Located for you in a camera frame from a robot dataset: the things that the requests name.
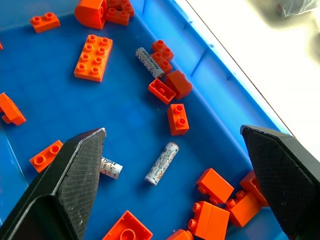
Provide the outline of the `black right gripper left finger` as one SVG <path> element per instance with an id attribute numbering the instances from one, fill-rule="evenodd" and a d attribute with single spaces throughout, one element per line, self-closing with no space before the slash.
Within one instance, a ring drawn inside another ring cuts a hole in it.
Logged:
<path id="1" fill-rule="evenodd" d="M 67 140 L 0 227 L 0 240 L 83 240 L 100 179 L 104 127 Z"/>

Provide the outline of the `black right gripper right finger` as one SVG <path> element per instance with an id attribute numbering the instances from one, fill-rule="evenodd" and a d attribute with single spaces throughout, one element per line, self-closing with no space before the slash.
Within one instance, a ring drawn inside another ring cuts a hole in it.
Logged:
<path id="1" fill-rule="evenodd" d="M 289 240 L 320 240 L 320 162 L 293 136 L 242 125 L 262 195 Z"/>

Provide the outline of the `orange two-stud flat brick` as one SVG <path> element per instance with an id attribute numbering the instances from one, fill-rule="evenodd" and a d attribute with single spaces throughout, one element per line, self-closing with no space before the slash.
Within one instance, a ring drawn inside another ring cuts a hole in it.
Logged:
<path id="1" fill-rule="evenodd" d="M 47 12 L 42 16 L 34 16 L 30 24 L 36 33 L 42 33 L 57 27 L 60 27 L 60 21 L 53 12 Z"/>
<path id="2" fill-rule="evenodd" d="M 57 140 L 40 153 L 32 157 L 29 162 L 35 168 L 35 170 L 40 173 L 52 163 L 62 147 L 63 143 L 60 140 Z"/>

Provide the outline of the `white AA battery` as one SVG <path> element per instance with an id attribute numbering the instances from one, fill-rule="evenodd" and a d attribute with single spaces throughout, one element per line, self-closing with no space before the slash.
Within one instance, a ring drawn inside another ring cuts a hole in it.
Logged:
<path id="1" fill-rule="evenodd" d="M 165 75 L 165 72 L 143 47 L 139 47 L 135 51 L 135 55 L 155 79 L 162 78 Z"/>
<path id="2" fill-rule="evenodd" d="M 174 142 L 169 142 L 162 150 L 155 163 L 152 165 L 144 180 L 152 184 L 153 186 L 156 186 L 159 183 L 160 179 L 163 177 L 164 173 L 166 172 L 167 168 L 171 164 L 178 151 L 178 145 Z"/>
<path id="3" fill-rule="evenodd" d="M 108 177 L 117 180 L 123 166 L 105 157 L 101 158 L 100 172 Z"/>

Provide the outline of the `blue plastic bin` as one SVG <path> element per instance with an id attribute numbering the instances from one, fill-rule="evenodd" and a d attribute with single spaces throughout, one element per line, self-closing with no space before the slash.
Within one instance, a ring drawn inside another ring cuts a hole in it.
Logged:
<path id="1" fill-rule="evenodd" d="M 129 25 L 108 22 L 101 30 L 76 20 L 78 1 L 0 0 L 0 93 L 26 119 L 16 126 L 0 118 L 0 223 L 37 176 L 31 157 L 57 140 L 105 128 L 103 155 L 123 169 L 116 180 L 100 177 L 84 239 L 102 239 L 130 211 L 152 240 L 165 240 L 187 228 L 195 202 L 208 200 L 196 186 L 206 169 L 240 190 L 252 168 L 242 125 L 289 130 L 186 0 L 130 0 Z M 48 12 L 60 26 L 36 33 L 30 20 Z M 102 82 L 74 75 L 88 35 L 113 41 Z M 169 107 L 148 90 L 153 77 L 135 55 L 156 40 L 192 84 L 180 100 L 189 123 L 184 135 L 171 135 Z M 169 142 L 179 151 L 153 186 L 145 176 Z"/>

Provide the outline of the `orange upturned square brick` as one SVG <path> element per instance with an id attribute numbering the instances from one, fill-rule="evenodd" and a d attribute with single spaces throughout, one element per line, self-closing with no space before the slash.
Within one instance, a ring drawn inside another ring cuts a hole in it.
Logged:
<path id="1" fill-rule="evenodd" d="M 126 210 L 102 240 L 151 240 L 153 233 Z"/>

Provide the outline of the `orange eight-stud plate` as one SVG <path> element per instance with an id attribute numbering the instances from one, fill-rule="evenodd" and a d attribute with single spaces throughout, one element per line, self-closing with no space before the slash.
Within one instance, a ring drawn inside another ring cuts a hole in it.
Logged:
<path id="1" fill-rule="evenodd" d="M 101 83 L 112 46 L 112 39 L 89 34 L 74 69 L 74 76 Z"/>

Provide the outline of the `orange upturned hollow brick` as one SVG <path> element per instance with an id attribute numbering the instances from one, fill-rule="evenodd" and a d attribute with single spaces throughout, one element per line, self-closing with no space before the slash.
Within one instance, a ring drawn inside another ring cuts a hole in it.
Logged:
<path id="1" fill-rule="evenodd" d="M 158 78 L 149 84 L 148 90 L 166 105 L 176 97 L 176 93 Z"/>

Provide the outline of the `orange rounded-edge brick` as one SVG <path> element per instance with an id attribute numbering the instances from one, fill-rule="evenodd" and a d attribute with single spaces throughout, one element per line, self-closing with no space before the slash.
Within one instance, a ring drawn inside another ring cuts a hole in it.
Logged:
<path id="1" fill-rule="evenodd" d="M 192 84 L 179 70 L 168 73 L 164 80 L 165 84 L 175 92 L 176 99 L 180 100 L 189 95 L 193 89 Z"/>

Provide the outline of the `orange curved plastic building brick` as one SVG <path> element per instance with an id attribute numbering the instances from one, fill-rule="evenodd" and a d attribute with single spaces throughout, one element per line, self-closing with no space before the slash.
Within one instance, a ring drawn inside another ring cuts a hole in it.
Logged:
<path id="1" fill-rule="evenodd" d="M 106 22 L 106 0 L 79 0 L 74 15 L 76 20 L 89 28 L 101 30 Z"/>

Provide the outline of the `clear plastic bag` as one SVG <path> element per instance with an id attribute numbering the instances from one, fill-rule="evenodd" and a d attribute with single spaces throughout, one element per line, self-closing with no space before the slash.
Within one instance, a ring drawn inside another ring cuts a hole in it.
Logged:
<path id="1" fill-rule="evenodd" d="M 283 18 L 311 12 L 320 7 L 320 0 L 272 0 L 272 3 L 274 10 Z"/>

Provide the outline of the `orange studded brick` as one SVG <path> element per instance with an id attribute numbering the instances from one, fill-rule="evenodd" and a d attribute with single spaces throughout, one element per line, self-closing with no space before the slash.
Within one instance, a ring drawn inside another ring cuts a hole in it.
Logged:
<path id="1" fill-rule="evenodd" d="M 106 0 L 107 8 L 114 8 L 117 11 L 125 11 L 129 13 L 130 17 L 135 16 L 134 8 L 130 0 Z"/>

